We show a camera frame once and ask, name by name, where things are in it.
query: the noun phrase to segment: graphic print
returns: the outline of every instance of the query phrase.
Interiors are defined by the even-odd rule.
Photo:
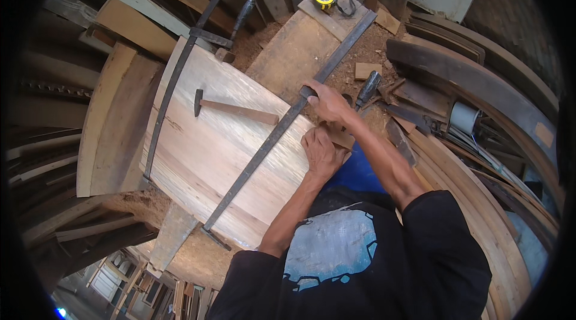
[[[298,285],[293,291],[327,279],[347,283],[371,264],[378,245],[372,215],[348,208],[311,217],[296,229],[284,266],[284,278]]]

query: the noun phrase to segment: black shirt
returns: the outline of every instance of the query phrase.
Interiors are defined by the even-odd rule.
[[[450,192],[319,196],[280,259],[234,255],[208,319],[479,319],[491,273]]]

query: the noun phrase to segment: metal clamp bar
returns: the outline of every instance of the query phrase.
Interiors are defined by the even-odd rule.
[[[368,10],[366,14],[362,17],[362,19],[356,24],[356,26],[352,29],[350,34],[342,41],[342,43],[338,46],[334,53],[330,56],[326,64],[320,69],[318,73],[314,76],[314,80],[324,83],[328,75],[336,66],[342,61],[342,59],[346,56],[350,48],[356,43],[356,41],[364,34],[364,31],[372,24],[372,22],[376,19],[376,13],[371,10]],[[240,173],[240,176],[230,190],[224,195],[218,207],[214,209],[212,215],[208,218],[208,221],[202,226],[202,231],[206,234],[210,232],[210,229],[218,220],[220,215],[224,212],[227,206],[232,202],[234,196],[238,194],[242,186],[248,181],[250,176],[254,173],[258,165],[262,163],[266,155],[272,150],[272,147],[278,142],[280,137],[285,133],[285,131],[290,127],[292,122],[296,119],[300,111],[306,106],[308,102],[308,96],[313,95],[314,92],[309,87],[305,86],[300,91],[300,94],[303,96],[296,104],[294,104],[288,112],[282,117],[278,125],[272,130],[268,138],[264,141],[262,146],[256,151],[255,155],[252,157],[248,165],[244,168],[244,170]],[[229,246],[224,246],[225,244],[220,244],[222,247],[229,249]]]
[[[204,9],[204,12],[198,19],[198,22],[194,26],[194,28],[204,28],[208,18],[212,14],[212,11],[216,8],[220,0],[210,0],[210,3]],[[194,31],[190,31],[190,37],[188,41],[184,45],[184,49],[176,62],[176,66],[174,67],[174,71],[170,76],[170,80],[168,82],[168,86],[166,86],[166,92],[164,93],[164,97],[162,98],[162,104],[158,109],[158,117],[156,118],[156,123],[154,125],[154,131],[152,132],[152,138],[150,139],[150,146],[148,148],[148,158],[146,159],[146,170],[144,171],[144,179],[147,182],[150,182],[150,173],[152,172],[152,162],[154,161],[154,154],[156,153],[156,145],[158,144],[158,137],[160,136],[160,129],[162,129],[162,123],[164,122],[164,117],[166,116],[166,111],[168,110],[168,105],[170,100],[172,99],[172,94],[174,93],[174,89],[176,88],[176,83],[178,82],[178,78],[182,73],[182,69],[184,69],[184,65],[192,52],[192,47],[194,43],[196,43],[196,36],[193,36],[192,33]]]

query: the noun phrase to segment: wooden hammer handle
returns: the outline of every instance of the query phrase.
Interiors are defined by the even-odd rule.
[[[210,101],[210,100],[200,100],[200,105],[207,108],[212,108],[220,110],[228,114],[234,114],[255,121],[263,122],[269,125],[277,125],[280,117],[276,114],[270,114],[266,112],[261,112],[259,110],[243,108],[241,106],[228,105],[221,102]]]

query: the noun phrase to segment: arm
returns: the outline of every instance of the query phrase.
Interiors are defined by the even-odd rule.
[[[288,249],[296,224],[304,220],[312,202],[326,182],[342,166],[346,149],[336,150],[323,128],[312,128],[300,141],[309,162],[302,183],[270,224],[259,252],[280,257]]]
[[[396,147],[374,134],[335,89],[315,80],[304,83],[318,93],[318,97],[308,98],[316,113],[324,120],[339,121],[354,135],[376,176],[400,212],[426,192]]]

